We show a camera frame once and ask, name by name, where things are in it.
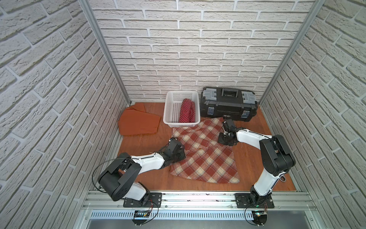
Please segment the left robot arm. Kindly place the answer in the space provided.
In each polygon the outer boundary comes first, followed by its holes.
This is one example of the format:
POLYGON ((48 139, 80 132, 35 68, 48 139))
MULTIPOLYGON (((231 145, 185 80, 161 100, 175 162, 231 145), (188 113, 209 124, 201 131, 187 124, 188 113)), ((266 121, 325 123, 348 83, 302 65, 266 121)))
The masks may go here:
POLYGON ((148 205, 160 207, 161 194, 151 193, 142 183, 136 182, 138 175, 152 170, 161 170, 186 158, 185 146, 176 137, 159 151, 149 155, 131 156, 122 153, 117 158, 102 162, 110 165, 94 180, 96 170, 91 180, 93 185, 98 183, 102 193, 107 193, 113 201, 125 200, 124 207, 144 208, 148 205))

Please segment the red plaid skirt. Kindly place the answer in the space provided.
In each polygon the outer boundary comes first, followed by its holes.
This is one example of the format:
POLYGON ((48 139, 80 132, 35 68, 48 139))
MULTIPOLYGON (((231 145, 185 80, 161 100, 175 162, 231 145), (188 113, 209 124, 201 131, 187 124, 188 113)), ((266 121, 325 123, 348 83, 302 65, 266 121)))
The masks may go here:
POLYGON ((233 149, 218 143, 223 121, 208 118, 195 127, 173 128, 172 136, 184 145, 186 158, 172 164, 170 174, 208 183, 239 183, 233 149))

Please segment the red polka dot skirt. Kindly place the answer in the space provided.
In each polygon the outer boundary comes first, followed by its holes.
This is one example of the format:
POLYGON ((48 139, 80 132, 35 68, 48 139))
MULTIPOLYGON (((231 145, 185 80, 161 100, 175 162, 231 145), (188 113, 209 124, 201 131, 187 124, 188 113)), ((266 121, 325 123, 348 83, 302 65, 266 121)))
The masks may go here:
POLYGON ((179 123, 194 123, 195 122, 195 103, 186 98, 182 101, 179 123))

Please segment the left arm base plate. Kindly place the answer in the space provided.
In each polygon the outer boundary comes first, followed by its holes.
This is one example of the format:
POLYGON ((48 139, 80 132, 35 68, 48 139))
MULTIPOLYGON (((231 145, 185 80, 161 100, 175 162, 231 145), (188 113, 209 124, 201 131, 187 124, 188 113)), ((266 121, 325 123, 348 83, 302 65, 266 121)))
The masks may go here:
POLYGON ((150 208, 152 205, 154 208, 161 207, 162 202, 161 192, 150 192, 146 194, 141 200, 134 200, 131 198, 124 199, 124 208, 150 208))

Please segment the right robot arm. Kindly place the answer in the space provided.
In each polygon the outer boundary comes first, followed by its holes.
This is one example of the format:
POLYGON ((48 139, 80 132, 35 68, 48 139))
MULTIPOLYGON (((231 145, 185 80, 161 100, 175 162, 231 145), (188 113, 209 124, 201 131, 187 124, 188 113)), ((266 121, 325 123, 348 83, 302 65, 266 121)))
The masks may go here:
POLYGON ((224 131, 219 134, 218 143, 235 146, 240 142, 260 149, 264 169, 250 189, 248 202, 254 207, 264 205, 276 183, 296 164, 290 147, 282 135, 264 135, 236 127, 232 119, 225 119, 222 126, 224 131))

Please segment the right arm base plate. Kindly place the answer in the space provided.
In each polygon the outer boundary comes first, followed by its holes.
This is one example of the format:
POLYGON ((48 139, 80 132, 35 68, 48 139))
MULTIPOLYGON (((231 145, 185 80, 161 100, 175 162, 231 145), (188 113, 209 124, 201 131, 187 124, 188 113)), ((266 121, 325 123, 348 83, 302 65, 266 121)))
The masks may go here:
POLYGON ((274 209, 274 202, 271 194, 259 196, 255 193, 235 193, 235 202, 238 209, 248 208, 266 208, 274 209))

